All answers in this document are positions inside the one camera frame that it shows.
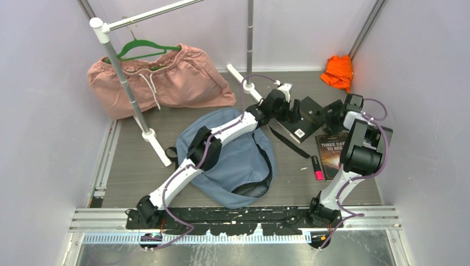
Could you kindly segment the black notebook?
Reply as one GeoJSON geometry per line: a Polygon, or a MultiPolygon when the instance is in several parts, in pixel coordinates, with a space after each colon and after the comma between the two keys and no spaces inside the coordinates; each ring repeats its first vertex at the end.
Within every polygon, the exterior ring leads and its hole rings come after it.
{"type": "Polygon", "coordinates": [[[316,132],[325,124],[323,107],[310,97],[300,101],[299,107],[301,118],[295,124],[277,121],[277,123],[289,133],[299,144],[316,132]]]}

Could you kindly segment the Three Days to See book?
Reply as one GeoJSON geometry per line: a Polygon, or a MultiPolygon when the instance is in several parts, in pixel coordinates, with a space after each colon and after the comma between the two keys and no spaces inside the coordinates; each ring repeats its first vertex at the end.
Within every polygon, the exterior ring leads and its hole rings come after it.
{"type": "Polygon", "coordinates": [[[315,137],[320,164],[326,181],[332,181],[340,168],[340,155],[348,137],[347,132],[315,137]]]}

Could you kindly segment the blue backpack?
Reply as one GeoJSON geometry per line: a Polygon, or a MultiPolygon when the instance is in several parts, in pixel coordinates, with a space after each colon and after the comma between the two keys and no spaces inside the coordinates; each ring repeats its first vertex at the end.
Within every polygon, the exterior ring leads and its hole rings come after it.
{"type": "MultiPolygon", "coordinates": [[[[201,116],[177,138],[170,160],[182,164],[196,132],[203,126],[213,128],[231,124],[241,112],[225,108],[201,116]]],[[[263,197],[275,177],[277,166],[270,139],[263,130],[243,134],[226,144],[215,167],[196,176],[191,183],[208,198],[223,207],[235,209],[263,197]]]]}

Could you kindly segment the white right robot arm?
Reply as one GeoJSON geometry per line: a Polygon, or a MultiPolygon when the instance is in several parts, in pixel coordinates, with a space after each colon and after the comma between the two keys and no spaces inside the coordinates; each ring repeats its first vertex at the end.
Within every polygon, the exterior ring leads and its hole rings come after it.
{"type": "Polygon", "coordinates": [[[365,101],[361,95],[349,94],[344,101],[337,100],[323,110],[325,132],[333,136],[347,131],[348,135],[337,174],[310,201],[307,215],[313,227],[340,224],[344,199],[360,182],[380,174],[387,163],[394,131],[362,110],[365,101]]]}

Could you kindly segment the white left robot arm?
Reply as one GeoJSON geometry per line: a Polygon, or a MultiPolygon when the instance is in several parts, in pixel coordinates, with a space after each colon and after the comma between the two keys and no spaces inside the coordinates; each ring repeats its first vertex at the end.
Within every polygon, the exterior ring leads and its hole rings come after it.
{"type": "Polygon", "coordinates": [[[222,148],[236,138],[267,125],[272,119],[289,123],[300,120],[298,99],[290,98],[292,85],[281,84],[239,117],[211,129],[201,127],[175,172],[156,190],[143,196],[136,205],[140,222],[149,229],[158,227],[168,204],[196,176],[215,167],[222,148]]]}

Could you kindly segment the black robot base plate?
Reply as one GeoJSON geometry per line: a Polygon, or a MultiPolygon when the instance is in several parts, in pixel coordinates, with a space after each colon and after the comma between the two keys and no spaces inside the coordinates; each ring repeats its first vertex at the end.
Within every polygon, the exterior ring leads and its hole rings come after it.
{"type": "Polygon", "coordinates": [[[159,229],[170,235],[249,236],[260,229],[263,236],[300,235],[304,229],[328,231],[339,225],[339,211],[324,213],[308,206],[268,206],[228,209],[223,207],[170,208],[146,223],[136,209],[127,209],[126,229],[159,229]]]}

